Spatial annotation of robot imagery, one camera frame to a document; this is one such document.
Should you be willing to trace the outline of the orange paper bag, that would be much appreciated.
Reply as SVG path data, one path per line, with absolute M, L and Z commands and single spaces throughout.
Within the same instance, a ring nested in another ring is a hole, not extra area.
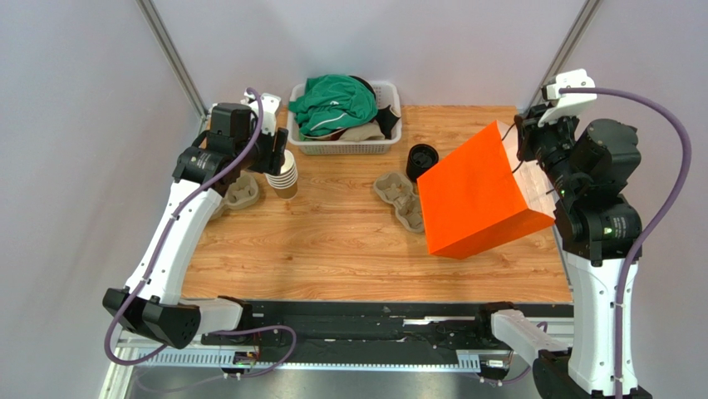
M 551 227 L 551 185 L 494 121 L 417 180 L 429 254 L 466 259 Z

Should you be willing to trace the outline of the grey pulp cup carrier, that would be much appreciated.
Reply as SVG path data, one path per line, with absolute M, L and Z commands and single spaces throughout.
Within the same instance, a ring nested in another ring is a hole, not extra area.
M 420 197 L 405 174 L 385 173 L 375 180 L 373 189 L 383 202 L 393 207 L 394 216 L 407 231 L 425 232 Z

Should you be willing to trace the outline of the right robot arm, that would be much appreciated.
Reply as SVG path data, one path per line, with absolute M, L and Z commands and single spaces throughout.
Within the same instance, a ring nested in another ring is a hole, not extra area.
M 630 306 L 638 269 L 630 250 L 642 221 L 622 195 L 641 161 L 637 131 L 598 119 L 577 135 L 578 122 L 575 116 L 553 124 L 514 118 L 519 160 L 536 162 L 558 194 L 555 225 L 573 286 L 573 342 L 550 337 L 509 302 L 482 306 L 478 333 L 521 356 L 543 398 L 646 398 L 630 345 L 616 343 L 630 326 L 615 319 Z

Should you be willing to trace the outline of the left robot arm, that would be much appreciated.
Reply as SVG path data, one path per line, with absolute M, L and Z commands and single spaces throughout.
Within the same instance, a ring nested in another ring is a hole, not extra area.
M 210 125 L 178 157 L 165 211 L 135 272 L 109 288 L 102 305 L 126 331 L 165 347 L 231 331 L 245 302 L 182 298 L 184 277 L 204 228 L 243 171 L 277 175 L 288 132 L 277 126 L 280 99 L 268 94 L 213 105 Z

